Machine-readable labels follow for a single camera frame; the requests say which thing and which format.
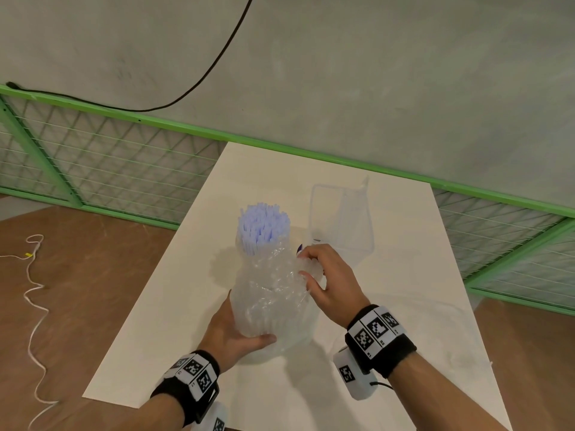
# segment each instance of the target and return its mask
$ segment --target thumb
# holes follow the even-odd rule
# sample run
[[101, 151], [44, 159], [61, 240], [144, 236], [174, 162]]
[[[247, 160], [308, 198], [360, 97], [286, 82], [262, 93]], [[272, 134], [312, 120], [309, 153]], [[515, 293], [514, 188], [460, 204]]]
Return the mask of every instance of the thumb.
[[317, 306], [322, 309], [324, 305], [327, 304], [325, 290], [321, 288], [321, 286], [317, 283], [316, 279], [311, 276], [311, 274], [307, 273], [306, 271], [300, 271], [299, 273], [305, 277], [307, 281], [305, 285], [306, 289], [312, 296], [313, 300], [316, 302]]
[[246, 337], [242, 343], [242, 349], [247, 355], [250, 352], [262, 349], [272, 343], [276, 343], [277, 337], [274, 334], [262, 334], [261, 336]]

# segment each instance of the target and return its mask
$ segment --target white cable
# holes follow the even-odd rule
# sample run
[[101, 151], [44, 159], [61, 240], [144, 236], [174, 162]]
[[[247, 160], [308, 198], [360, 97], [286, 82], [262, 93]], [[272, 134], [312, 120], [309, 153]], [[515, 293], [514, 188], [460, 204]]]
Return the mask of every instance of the white cable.
[[37, 309], [43, 310], [46, 313], [44, 313], [44, 315], [40, 318], [40, 320], [38, 321], [38, 323], [36, 324], [36, 326], [34, 327], [34, 329], [32, 330], [32, 333], [30, 333], [30, 339], [28, 340], [28, 357], [30, 357], [32, 359], [32, 361], [39, 367], [42, 369], [42, 378], [40, 378], [40, 381], [38, 381], [38, 384], [36, 384], [36, 388], [34, 389], [34, 398], [38, 401], [41, 402], [42, 404], [47, 405], [47, 407], [42, 410], [40, 413], [36, 414], [34, 416], [34, 418], [30, 421], [30, 423], [28, 424], [28, 429], [30, 429], [32, 427], [32, 424], [34, 423], [34, 421], [36, 419], [38, 419], [40, 416], [42, 416], [45, 412], [47, 412], [49, 409], [51, 409], [52, 407], [54, 407], [54, 405], [58, 404], [60, 401], [59, 400], [45, 400], [42, 399], [38, 396], [38, 387], [40, 386], [40, 384], [42, 384], [42, 381], [44, 380], [44, 377], [46, 376], [46, 366], [44, 366], [42, 363], [40, 363], [40, 361], [34, 357], [34, 354], [32, 354], [32, 351], [30, 349], [31, 345], [32, 345], [32, 338], [34, 337], [34, 333], [36, 333], [36, 330], [38, 329], [38, 327], [40, 326], [40, 324], [42, 323], [42, 321], [47, 317], [48, 313], [50, 313], [50, 311], [45, 308], [42, 307], [38, 304], [34, 304], [30, 298], [28, 297], [28, 294], [34, 290], [38, 290], [38, 289], [43, 289], [45, 286], [43, 284], [37, 283], [37, 282], [33, 282], [32, 279], [30, 278], [30, 266], [32, 265], [32, 263], [34, 263], [34, 260], [36, 260], [36, 253], [38, 252], [38, 250], [40, 249], [40, 245], [42, 244], [42, 241], [44, 240], [44, 236], [42, 234], [33, 234], [31, 236], [28, 236], [26, 238], [26, 243], [28, 244], [36, 244], [36, 246], [34, 247], [34, 250], [32, 251], [32, 253], [27, 253], [26, 257], [18, 257], [18, 256], [0, 256], [0, 257], [15, 257], [19, 260], [29, 260], [30, 262], [28, 263], [28, 265], [26, 266], [26, 276], [28, 277], [28, 281], [32, 284], [34, 284], [35, 287], [28, 289], [24, 292], [24, 299], [28, 302], [28, 304], [34, 306]]

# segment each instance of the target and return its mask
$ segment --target plastic bag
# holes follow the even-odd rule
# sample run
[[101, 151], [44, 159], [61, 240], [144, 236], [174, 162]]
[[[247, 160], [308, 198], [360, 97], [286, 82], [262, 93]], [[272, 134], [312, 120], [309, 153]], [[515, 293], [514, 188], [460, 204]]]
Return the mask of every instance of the plastic bag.
[[280, 239], [259, 248], [253, 256], [244, 255], [237, 273], [230, 294], [237, 329], [248, 337], [271, 333], [278, 338], [250, 354], [248, 360], [265, 361], [313, 337], [319, 309], [299, 271], [310, 273], [319, 282], [323, 269], [317, 260], [298, 259], [288, 242]]

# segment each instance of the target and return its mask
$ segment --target black wristband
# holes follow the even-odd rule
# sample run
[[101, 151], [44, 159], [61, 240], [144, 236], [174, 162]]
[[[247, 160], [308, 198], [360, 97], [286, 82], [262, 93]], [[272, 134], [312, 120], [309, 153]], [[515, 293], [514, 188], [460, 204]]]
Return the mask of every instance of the black wristband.
[[417, 347], [385, 307], [371, 304], [358, 312], [346, 333], [346, 344], [359, 366], [388, 378]]
[[162, 377], [150, 398], [165, 393], [175, 398], [184, 412], [184, 424], [199, 424], [220, 392], [220, 366], [211, 354], [197, 350], [180, 358]]

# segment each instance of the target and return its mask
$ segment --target gray wall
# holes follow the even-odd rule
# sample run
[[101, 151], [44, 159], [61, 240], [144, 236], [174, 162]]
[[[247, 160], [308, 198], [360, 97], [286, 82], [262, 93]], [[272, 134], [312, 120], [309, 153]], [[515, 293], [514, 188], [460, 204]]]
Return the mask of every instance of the gray wall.
[[[247, 0], [1, 0], [0, 81], [174, 99]], [[575, 207], [575, 0], [254, 0], [156, 113]]]

